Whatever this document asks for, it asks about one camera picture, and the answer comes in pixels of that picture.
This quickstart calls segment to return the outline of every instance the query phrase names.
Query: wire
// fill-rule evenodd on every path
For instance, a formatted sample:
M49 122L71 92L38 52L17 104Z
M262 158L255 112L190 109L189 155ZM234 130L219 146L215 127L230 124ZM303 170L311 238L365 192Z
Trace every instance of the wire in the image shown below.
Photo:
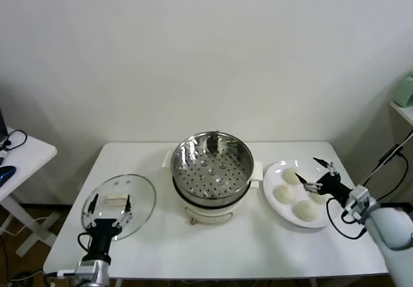
M36 276L39 273L44 273L43 270L37 270L34 273L30 274L29 276L23 277L22 279L11 279L10 282L20 282L20 281L25 281L27 279L32 278L33 276Z
M402 183L402 182L405 180L405 178L406 178L406 175L407 175L407 172L408 172L408 161L407 161L407 158L406 158L402 153L399 153L398 155L405 161L405 164L406 164L405 173L403 173L403 176L401 177L401 179L400 179L400 181L398 182L398 184L397 184L393 189L391 189L391 191L389 191L388 193L386 193L385 195L383 195L383 196L381 196L379 199L377 199L377 202L379 202L380 200L384 199L384 198L387 197L388 195L390 195L390 194L392 194L393 192L395 192L395 191L400 187L401 183Z
M9 140L9 138L10 138L14 133L16 133L16 132L22 133L22 134L25 136L25 139L23 140L22 143L20 143L20 144L18 144L18 145L16 145L16 146L13 146L13 147L11 147L11 148L4 148L6 152L9 152L10 150L15 150L16 148L18 148L18 147L20 147L20 146L22 146L23 144L26 143L26 141L27 141L27 133L24 132L23 130L17 129L17 130L14 130L14 131L10 132L10 133L7 135L5 141L3 142L3 146L5 147L5 146L8 146L7 144L12 144L12 142Z
M370 178L378 171L380 170L380 168L387 162L389 161L391 158L393 158L394 154L411 138L413 137L413 130L409 133L409 135L406 137L406 139L381 163L379 164L377 167L375 167L375 169L373 170L372 173L370 173L370 175L364 179L363 181L361 181L359 183L359 185L365 185L367 183L368 180L370 180Z
M86 248L85 245L83 245L83 243L80 241L80 238L82 237L82 235L90 235L88 232L82 232L77 236L77 242L79 243L80 247L82 247L84 249L84 251L86 253L89 252L89 250Z
M8 235L11 235L12 237L15 237L15 236L19 235L20 232L22 232L25 228L27 228L30 224L34 223L35 221L40 221L40 220L42 220L42 219L47 219L47 218L49 218L49 216L33 219L33 220L30 221L28 224L24 225L17 233L12 233L12 232L10 232L10 231L7 231L7 230L1 229L1 228L0 228L0 230L3 231L3 232L5 232L5 233L7 233Z
M5 240L3 239L3 237L0 234L0 241L1 244L3 245L3 249L5 250L5 261L6 261L6 282L8 282L8 256L7 256L7 251L6 251L6 244L5 244Z
M330 198L330 199L327 201L327 203L326 203L326 208L327 208L327 216L328 216L328 219L330 219L330 223L333 225L334 229L336 229L336 231L337 231L338 233L340 233L343 237L346 237L347 239L350 239L350 240L358 240L359 238L361 238L361 237L364 235L364 233L366 233L366 231L367 231L366 228L363 228L363 229L361 230L361 232L359 233L359 235L357 235L357 236L355 236L355 237L349 237L348 235L346 235L346 234L344 234L343 232L341 232L341 230L340 230L339 228L337 228L337 226L334 224L334 222L333 222L333 220L332 220L332 218L331 218L330 210L328 209L328 204L329 204L332 200L336 200L336 198Z

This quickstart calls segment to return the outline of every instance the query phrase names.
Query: black cable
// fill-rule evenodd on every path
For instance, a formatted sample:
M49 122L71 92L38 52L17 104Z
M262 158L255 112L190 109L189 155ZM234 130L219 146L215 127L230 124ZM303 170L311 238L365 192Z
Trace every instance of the black cable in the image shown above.
M82 235L89 235L89 233L88 233L88 232L82 232L82 233L80 233L80 234L77 236L77 242L79 243L80 247L82 247L82 248L84 249L84 251L85 251L86 253L88 253L89 250L88 250L88 249L86 248L86 246L83 245L83 243L80 241L80 238L82 237Z
M357 219L354 219L354 220L352 220L352 221L346 221L346 220L344 219L344 217L346 217L347 214L348 214L347 211L344 211L344 212L341 214L341 221L343 221L343 223L345 223L345 224L354 224L354 223L357 222Z
M346 234L344 234L343 232L341 232L341 230L340 230L339 228L337 228L337 226L334 224L334 222L333 222L333 220L332 220L332 218L331 218L330 210L328 209L328 204L329 204L332 200L336 200L336 199L335 199L335 198L330 198L330 199L327 201L327 203L326 203L326 208L327 208L327 216L328 216L328 219L330 219L330 223L333 225L334 229L336 229L336 231L337 231L338 233L340 233L342 236L346 237L347 239L350 239L350 240L358 240L359 238L361 238L361 237L364 235L364 233L366 233L366 231L367 231L366 228L363 228L363 229L360 231L359 235L357 235L356 237L349 237L348 235L346 235Z
M413 129L408 133L408 135L406 135L406 137L404 138L403 142L401 142L401 144L403 144L412 134L413 134ZM395 144L387 153L385 153L385 154L379 159L379 162L377 163L377 166L371 171L371 173L373 173L374 171L376 171L376 170L381 166L381 163L384 162L384 161L386 161L386 160L390 157L390 155L392 155L392 157L390 157L390 159L388 159L385 164L389 163L389 162L394 158L394 156L399 155L399 154L401 153L403 147L399 148L396 152L394 152L394 150L395 150L397 147L399 147L399 144ZM372 176L370 176L370 177L362 184L362 186L366 186L367 183L371 180L371 178L372 178Z
M406 169L405 169L405 173L403 173L403 176L401 177L401 180L398 182L398 184L391 189L391 191L389 191L388 193L386 193L385 195L381 196L379 199L377 199L377 202L379 202L380 200L384 199L385 197L387 197L388 195L392 194L393 192L395 192L401 185L401 183L405 180L407 172L408 172L408 161L407 158L402 154L402 153L398 153L398 156L400 156L406 163Z
M377 168L380 167L380 165L381 165L381 163L377 163L377 166L371 171L371 173L373 173L374 171L376 171ZM367 183L368 183L371 179L372 179L372 177L370 176L370 177L362 184L362 186L366 186Z
M403 140L403 142L406 141L407 138L410 137L412 134L413 134L413 129L411 129L411 131L410 131L410 132L408 133L408 135L405 137L405 139Z
M5 250L5 260L6 260L6 279L7 279L7 281L6 281L6 282L8 282L8 279L9 279L9 277L8 277L8 256L7 256L7 251L6 251L6 244L5 244L5 240L3 239L3 237L1 236L1 234L0 234L0 240L1 240L1 244L3 245L3 249Z
M11 147L11 148L6 148L5 146L8 146L8 145L11 145L11 144L12 144L12 142L9 140L9 138L10 138L14 133L16 133L16 132L22 133L22 134L25 136L25 139L23 140L22 143L20 143L20 144L18 144L18 145L15 145L15 146L13 146L13 147ZM3 142L3 147L4 147L4 149L5 149L6 152L9 152L10 150L15 150L17 147L22 146L23 144L26 143L26 141L27 141L27 133L24 132L23 130L17 129L17 130L14 130L14 131L10 132L10 133L7 135L5 141Z

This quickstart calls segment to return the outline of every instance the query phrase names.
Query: floor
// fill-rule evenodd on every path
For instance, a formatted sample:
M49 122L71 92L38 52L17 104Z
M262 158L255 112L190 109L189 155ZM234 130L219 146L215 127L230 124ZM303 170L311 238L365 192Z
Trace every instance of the floor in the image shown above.
M44 208L28 208L27 211L34 218L46 217L52 210ZM61 214L62 219L58 220L51 230L58 234L61 229L64 218L68 214L68 210L53 210ZM6 219L8 213L0 207L0 224ZM12 233L18 232L23 225L13 219L8 231ZM15 254L15 250L19 245L30 235L30 230L24 229L19 235L13 237L8 234L3 234L5 240L7 256L8 256L8 271L10 278L14 277L22 271L35 271L41 270L43 263L49 253L50 248L38 242L26 256L20 258ZM328 279L317 280L318 286L322 286L328 281ZM5 255L3 249L0 247L0 287L1 284L6 282L6 264ZM55 281L56 287L70 287L72 284L69 281ZM184 282L184 281L123 281L122 287L310 287L310 281L308 279L286 279L286 280L273 280L273 281L202 281L202 282ZM364 277L355 282L353 287L365 287L365 286L382 286L382 287L394 287L391 278L388 275L379 275ZM41 274L36 275L33 280L33 284L21 284L18 287L44 287L43 276Z

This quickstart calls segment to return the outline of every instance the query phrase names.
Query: computer mouse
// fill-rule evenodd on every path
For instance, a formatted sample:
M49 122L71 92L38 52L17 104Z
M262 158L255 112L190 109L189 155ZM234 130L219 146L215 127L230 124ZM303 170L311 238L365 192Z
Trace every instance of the computer mouse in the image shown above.
M0 168L0 187L15 174L15 166L2 166Z

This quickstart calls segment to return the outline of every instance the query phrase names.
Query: table leg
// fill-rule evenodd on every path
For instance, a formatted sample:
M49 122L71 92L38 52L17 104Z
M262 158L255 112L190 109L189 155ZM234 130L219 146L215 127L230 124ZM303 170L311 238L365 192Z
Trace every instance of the table leg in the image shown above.
M59 219L59 214L52 213L45 221L43 221L42 224L39 224L35 221L33 222L34 218L30 216L25 209L10 196L5 197L0 204L16 219L27 226L28 229L33 231L33 234L17 249L16 254L20 257L24 256L37 241L42 241L52 247L56 236L47 229L49 229Z
M4 221L4 223L0 227L1 228L0 229L0 234L4 233L3 230L7 229L8 225L12 222L12 219L13 219L13 215L10 214L9 216L7 216L6 220Z

